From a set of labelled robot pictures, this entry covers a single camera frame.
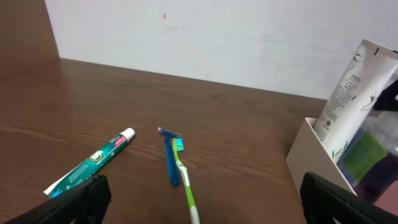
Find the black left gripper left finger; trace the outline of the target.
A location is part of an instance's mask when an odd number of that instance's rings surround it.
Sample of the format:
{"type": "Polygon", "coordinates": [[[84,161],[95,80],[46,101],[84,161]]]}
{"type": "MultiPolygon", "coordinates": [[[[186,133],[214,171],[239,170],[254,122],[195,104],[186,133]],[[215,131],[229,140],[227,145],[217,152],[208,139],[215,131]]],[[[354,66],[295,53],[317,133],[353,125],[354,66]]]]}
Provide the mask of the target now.
{"type": "Polygon", "coordinates": [[[101,224],[111,202],[105,175],[95,175],[6,224],[101,224]]]}

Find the green toothpaste tube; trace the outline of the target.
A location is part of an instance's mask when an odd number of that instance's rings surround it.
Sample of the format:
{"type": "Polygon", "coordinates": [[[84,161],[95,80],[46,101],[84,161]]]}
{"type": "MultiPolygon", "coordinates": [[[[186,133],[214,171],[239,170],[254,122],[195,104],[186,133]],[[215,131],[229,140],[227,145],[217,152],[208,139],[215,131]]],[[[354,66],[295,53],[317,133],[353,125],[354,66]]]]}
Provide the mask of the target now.
{"type": "Polygon", "coordinates": [[[135,136],[135,130],[127,128],[107,142],[101,149],[97,150],[90,157],[85,159],[69,173],[58,179],[47,189],[44,194],[54,198],[76,185],[86,181],[95,175],[103,166],[105,166],[114,156],[119,154],[135,136]]]}

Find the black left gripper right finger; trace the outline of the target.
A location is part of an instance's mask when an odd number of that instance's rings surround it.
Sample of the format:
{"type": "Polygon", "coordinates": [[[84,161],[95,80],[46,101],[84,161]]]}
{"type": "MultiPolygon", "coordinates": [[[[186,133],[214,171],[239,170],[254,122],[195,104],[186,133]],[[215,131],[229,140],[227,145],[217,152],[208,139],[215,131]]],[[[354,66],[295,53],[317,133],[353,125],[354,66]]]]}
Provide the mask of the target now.
{"type": "Polygon", "coordinates": [[[308,224],[397,224],[396,215],[313,172],[305,173],[300,198],[308,224]]]}

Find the white cosmetic tube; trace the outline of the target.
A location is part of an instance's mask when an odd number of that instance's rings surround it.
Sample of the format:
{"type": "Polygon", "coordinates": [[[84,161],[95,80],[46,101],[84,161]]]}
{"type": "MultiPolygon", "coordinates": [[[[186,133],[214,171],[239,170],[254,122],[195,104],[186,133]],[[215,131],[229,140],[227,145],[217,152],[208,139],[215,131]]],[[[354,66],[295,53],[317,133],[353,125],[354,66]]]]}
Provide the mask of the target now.
{"type": "Polygon", "coordinates": [[[338,162],[397,69],[397,50],[364,39],[313,129],[338,162]]]}

